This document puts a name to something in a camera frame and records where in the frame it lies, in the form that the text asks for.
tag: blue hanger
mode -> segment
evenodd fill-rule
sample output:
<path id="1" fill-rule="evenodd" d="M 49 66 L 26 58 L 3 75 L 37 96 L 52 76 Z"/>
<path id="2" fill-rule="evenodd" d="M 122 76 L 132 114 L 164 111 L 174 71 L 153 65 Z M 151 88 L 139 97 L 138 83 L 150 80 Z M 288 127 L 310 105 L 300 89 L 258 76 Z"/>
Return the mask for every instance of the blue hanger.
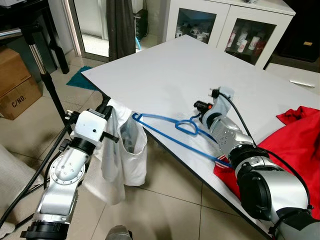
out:
<path id="1" fill-rule="evenodd" d="M 171 140 L 171 141 L 173 141 L 173 142 L 175 142 L 175 143 L 177 143 L 177 144 L 185 147 L 186 149 L 189 149 L 189 150 L 191 150 L 191 151 L 194 151 L 195 153 L 198 153 L 198 154 L 200 154 L 200 155 L 202 155 L 202 156 L 205 156 L 205 157 L 209 158 L 210 160 L 212 160 L 212 161 L 214 161 L 214 162 L 220 163 L 220 164 L 222 164 L 222 165 L 224 165 L 224 166 L 227 166 L 227 167 L 231 167 L 231 165 L 230 165 L 229 163 L 226 163 L 226 162 L 224 162 L 224 161 L 221 161 L 220 159 L 218 159 L 218 158 L 216 158 L 216 157 L 214 157 L 214 156 L 211 156 L 211 155 L 209 155 L 209 154 L 206 154 L 206 153 L 204 153 L 204 152 L 202 152 L 202 151 L 200 151 L 200 150 L 198 150 L 198 149 L 195 149 L 195 148 L 193 148 L 193 147 L 191 147 L 191 146 L 189 146 L 189 145 L 187 145 L 187 144 L 185 144 L 185 143 L 183 143 L 183 142 L 181 142 L 181 141 L 179 141 L 179 140 L 177 140 L 177 139 L 175 139 L 175 138 L 173 138 L 173 137 L 171 137 L 171 136 L 169 136 L 169 135 L 161 132 L 160 130 L 158 130 L 158 129 L 152 127 L 152 126 L 150 126 L 149 124 L 141 121 L 141 118 L 142 118 L 142 117 L 165 120 L 165 121 L 167 121 L 167 122 L 174 123 L 176 129 L 178 129 L 178 130 L 180 130 L 180 131 L 182 131 L 182 132 L 184 132 L 184 133 L 186 133 L 186 134 L 189 134 L 189 135 L 192 135 L 192 136 L 196 136 L 196 135 L 198 135 L 198 134 L 203 134 L 203 135 L 207 136 L 208 138 L 210 138 L 211 140 L 213 140 L 215 143 L 217 143 L 217 141 L 216 141 L 210 134 L 208 134 L 207 132 L 199 129 L 198 126 L 196 125 L 196 123 L 193 122 L 193 119 L 198 118 L 200 115 L 201 115 L 201 113 L 199 113 L 199 114 L 196 115 L 196 116 L 192 116 L 192 117 L 190 117 L 189 120 L 187 120 L 187 119 L 186 119 L 186 120 L 176 120 L 176 119 L 173 119 L 173 118 L 170 118 L 170 117 L 165 117 L 165 116 L 160 116 L 160 115 L 155 115 L 155 114 L 148 114 L 148 113 L 138 114 L 138 113 L 134 113 L 134 114 L 132 115 L 132 118 L 133 118 L 135 121 L 137 121 L 138 123 L 141 123 L 143 126 L 149 128 L 149 129 L 155 131 L 156 133 L 164 136 L 165 138 L 167 138 L 167 139 L 169 139 L 169 140 Z M 192 125 L 192 126 L 194 127 L 194 132 L 189 131 L 189 130 L 181 127 L 181 125 L 183 125 L 183 124 Z"/>

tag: white table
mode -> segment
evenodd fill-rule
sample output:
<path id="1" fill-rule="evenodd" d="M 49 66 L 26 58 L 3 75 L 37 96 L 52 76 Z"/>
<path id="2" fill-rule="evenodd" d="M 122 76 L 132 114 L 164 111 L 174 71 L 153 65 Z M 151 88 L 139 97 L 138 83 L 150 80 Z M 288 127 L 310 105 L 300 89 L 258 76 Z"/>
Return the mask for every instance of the white table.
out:
<path id="1" fill-rule="evenodd" d="M 318 95 L 227 53 L 212 50 L 207 44 L 186 35 L 87 70 L 83 75 L 101 92 L 135 112 L 179 120 L 195 115 L 197 111 L 193 105 L 197 100 L 212 102 L 208 96 L 209 88 L 230 87 L 235 91 L 234 103 L 257 143 L 284 126 L 276 115 L 301 105 L 320 107 Z M 241 126 L 233 110 L 227 116 Z M 171 123 L 152 118 L 145 118 L 144 122 L 196 149 L 216 157 L 220 155 L 207 139 L 186 135 Z M 266 235 L 267 228 L 251 218 L 238 198 L 213 174 L 212 161 L 147 130 L 219 197 Z"/>

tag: teal mat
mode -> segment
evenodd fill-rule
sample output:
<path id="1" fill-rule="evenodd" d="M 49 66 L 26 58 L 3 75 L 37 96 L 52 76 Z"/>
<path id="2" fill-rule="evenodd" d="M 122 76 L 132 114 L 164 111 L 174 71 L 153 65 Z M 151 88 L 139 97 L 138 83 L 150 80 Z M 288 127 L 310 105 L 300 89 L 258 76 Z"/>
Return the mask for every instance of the teal mat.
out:
<path id="1" fill-rule="evenodd" d="M 83 89 L 89 90 L 98 90 L 94 85 L 92 85 L 84 76 L 82 76 L 81 72 L 92 69 L 90 66 L 84 66 L 76 72 L 76 74 L 68 81 L 66 84 L 73 87 L 79 87 Z"/>

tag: red cloth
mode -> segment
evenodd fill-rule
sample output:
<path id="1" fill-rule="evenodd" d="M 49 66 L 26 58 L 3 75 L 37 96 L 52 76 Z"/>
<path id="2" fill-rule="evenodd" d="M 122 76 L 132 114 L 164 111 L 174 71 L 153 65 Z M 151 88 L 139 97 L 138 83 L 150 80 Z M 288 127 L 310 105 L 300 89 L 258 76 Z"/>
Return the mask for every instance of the red cloth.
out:
<path id="1" fill-rule="evenodd" d="M 299 173 L 309 189 L 310 204 L 314 206 L 312 216 L 320 219 L 320 111 L 300 106 L 276 117 L 286 126 L 267 137 L 259 147 L 277 154 Z M 279 160 L 270 158 L 290 172 Z M 240 198 L 233 169 L 216 165 L 213 173 Z"/>

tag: curtain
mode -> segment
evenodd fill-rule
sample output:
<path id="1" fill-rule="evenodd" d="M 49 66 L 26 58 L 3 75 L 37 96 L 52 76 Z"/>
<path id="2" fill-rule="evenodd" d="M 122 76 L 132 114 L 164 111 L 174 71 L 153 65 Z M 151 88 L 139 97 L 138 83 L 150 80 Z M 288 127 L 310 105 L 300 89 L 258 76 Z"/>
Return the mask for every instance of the curtain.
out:
<path id="1" fill-rule="evenodd" d="M 132 0 L 106 0 L 106 23 L 109 61 L 134 54 L 136 33 Z"/>

